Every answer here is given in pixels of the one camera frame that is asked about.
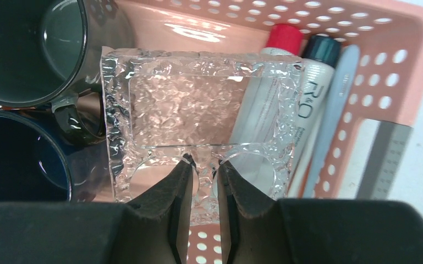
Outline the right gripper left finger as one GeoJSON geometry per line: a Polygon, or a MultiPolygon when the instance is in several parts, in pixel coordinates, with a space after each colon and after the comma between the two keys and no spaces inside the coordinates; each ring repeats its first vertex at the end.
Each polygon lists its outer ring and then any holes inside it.
{"type": "Polygon", "coordinates": [[[184,154],[164,179],[128,202],[127,263],[186,263],[194,160],[184,154]]]}

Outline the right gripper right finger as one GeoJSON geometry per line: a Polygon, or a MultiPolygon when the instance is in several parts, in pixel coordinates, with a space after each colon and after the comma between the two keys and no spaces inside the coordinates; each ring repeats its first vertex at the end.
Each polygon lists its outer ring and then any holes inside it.
{"type": "Polygon", "coordinates": [[[230,161],[217,173],[223,263],[280,263],[281,214],[230,161]]]}

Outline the dark blue mug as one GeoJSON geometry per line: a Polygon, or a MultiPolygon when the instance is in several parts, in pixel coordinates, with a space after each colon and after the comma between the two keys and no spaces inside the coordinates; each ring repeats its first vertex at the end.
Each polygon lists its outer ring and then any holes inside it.
{"type": "Polygon", "coordinates": [[[43,113],[0,110],[0,202],[91,201],[109,178],[105,143],[74,146],[43,113]]]}

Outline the dark green mug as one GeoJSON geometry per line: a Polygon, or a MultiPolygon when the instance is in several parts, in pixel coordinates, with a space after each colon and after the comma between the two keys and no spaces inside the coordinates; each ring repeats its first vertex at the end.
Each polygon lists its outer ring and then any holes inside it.
{"type": "Polygon", "coordinates": [[[76,103],[101,92],[102,49],[134,47],[131,29],[116,1],[0,1],[0,106],[50,106],[70,143],[102,142],[76,103]]]}

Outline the pink perforated plastic basket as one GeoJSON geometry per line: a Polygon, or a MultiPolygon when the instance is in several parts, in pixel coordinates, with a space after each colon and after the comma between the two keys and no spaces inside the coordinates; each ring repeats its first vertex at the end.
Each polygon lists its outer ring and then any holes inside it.
{"type": "Polygon", "coordinates": [[[360,47],[353,89],[343,115],[351,121],[337,123],[321,182],[315,186],[319,199],[340,193],[341,183],[353,171],[353,148],[360,140],[360,126],[368,119],[396,125],[411,133],[423,97],[423,7],[400,1],[134,1],[133,10],[151,8],[181,14],[194,25],[229,36],[237,32],[238,44],[254,39],[250,49],[263,40],[272,22],[287,22],[310,33],[332,34],[344,44],[360,47]]]}

